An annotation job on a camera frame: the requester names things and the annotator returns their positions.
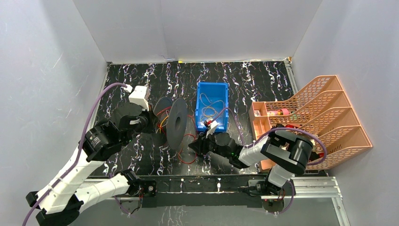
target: red wire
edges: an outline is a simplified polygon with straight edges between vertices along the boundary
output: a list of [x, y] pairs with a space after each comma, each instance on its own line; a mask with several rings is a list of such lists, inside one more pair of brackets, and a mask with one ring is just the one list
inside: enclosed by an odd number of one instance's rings
[[167, 109], [170, 109], [170, 108], [171, 108], [171, 107], [167, 107], [167, 108], [163, 109], [162, 111], [158, 112], [157, 116], [158, 116], [159, 114], [161, 114], [162, 112], [166, 111]]
[[[185, 136], [192, 136], [192, 138], [194, 138], [194, 140], [195, 140], [195, 136], [194, 136], [193, 134], [185, 134], [183, 137], [185, 137]], [[195, 158], [194, 158], [193, 161], [191, 161], [191, 162], [185, 162], [185, 161], [183, 161], [182, 158], [180, 157], [180, 153], [181, 153], [182, 151], [183, 151], [183, 148], [180, 149], [179, 153], [177, 154], [177, 157], [179, 158], [179, 160], [180, 160], [182, 163], [187, 164], [187, 165], [190, 165], [191, 163], [195, 162], [195, 160], [197, 159], [197, 153], [195, 153]]]
[[286, 190], [283, 191], [283, 197], [281, 198], [281, 200], [283, 200], [285, 196], [286, 196]]
[[195, 120], [194, 120], [194, 117], [192, 117], [191, 115], [187, 115], [187, 116], [191, 118], [192, 123], [193, 123], [193, 125], [194, 125], [194, 128], [195, 128], [195, 137], [194, 137], [194, 140], [195, 140], [195, 138], [197, 137], [197, 127], [196, 127], [196, 125], [195, 125]]
[[280, 195], [281, 195], [281, 191], [279, 192], [279, 196], [277, 197], [277, 200], [280, 198]]
[[160, 124], [158, 124], [158, 128], [161, 130], [162, 133], [166, 134], [166, 132], [163, 130]]

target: white wall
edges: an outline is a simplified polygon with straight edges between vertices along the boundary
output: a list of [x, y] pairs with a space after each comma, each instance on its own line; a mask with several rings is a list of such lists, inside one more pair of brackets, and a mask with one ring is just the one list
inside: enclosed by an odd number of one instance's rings
[[323, 0], [293, 58], [298, 87], [337, 74], [374, 148], [332, 170], [351, 225], [399, 219], [399, 1]]
[[20, 226], [70, 158], [105, 73], [71, 0], [0, 2], [0, 225]]
[[74, 0], [106, 61], [292, 56], [321, 0]]

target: wire spool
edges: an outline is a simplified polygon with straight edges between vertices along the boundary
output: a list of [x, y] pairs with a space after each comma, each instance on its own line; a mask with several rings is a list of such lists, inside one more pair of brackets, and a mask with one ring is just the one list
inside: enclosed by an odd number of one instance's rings
[[179, 148], [187, 125], [187, 104], [184, 99], [177, 99], [170, 108], [166, 137], [171, 149]]
[[161, 99], [158, 100], [158, 102], [154, 106], [154, 109], [152, 110], [152, 112], [154, 113], [155, 116], [157, 116], [159, 121], [156, 122], [156, 125], [154, 125], [157, 132], [151, 133], [152, 142], [154, 143], [155, 146], [163, 146], [167, 142], [165, 133], [162, 133], [162, 131], [159, 129], [157, 125], [158, 123], [160, 124], [162, 120], [167, 116], [165, 109], [170, 109], [172, 107], [172, 104], [173, 100], [171, 98], [162, 97]]
[[177, 149], [184, 136], [187, 125], [187, 104], [184, 99], [175, 102], [169, 97], [159, 99], [153, 109], [157, 116], [157, 130], [152, 133], [155, 145], [162, 146], [168, 142], [171, 149]]

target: white backdrop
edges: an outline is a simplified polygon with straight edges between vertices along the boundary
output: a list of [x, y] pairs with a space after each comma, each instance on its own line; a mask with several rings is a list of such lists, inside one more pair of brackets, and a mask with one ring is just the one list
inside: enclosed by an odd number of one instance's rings
[[399, 1], [323, 0], [293, 58], [298, 88], [337, 74], [373, 149], [332, 170], [352, 226], [397, 225]]
[[74, 0], [108, 62], [292, 56], [321, 0]]
[[106, 68], [71, 0], [0, 1], [0, 225], [69, 160]]

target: white label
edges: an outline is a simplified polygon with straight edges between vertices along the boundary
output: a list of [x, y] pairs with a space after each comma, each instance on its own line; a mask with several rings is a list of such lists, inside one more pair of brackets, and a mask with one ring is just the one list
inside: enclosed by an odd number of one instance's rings
[[98, 138], [98, 137], [95, 137], [94, 139], [93, 139], [93, 137], [90, 137], [90, 140], [91, 140], [91, 145], [95, 148], [96, 146], [97, 146], [97, 144], [99, 144], [100, 143], [100, 138]]
[[130, 125], [137, 124], [140, 121], [140, 119], [132, 120], [130, 121]]

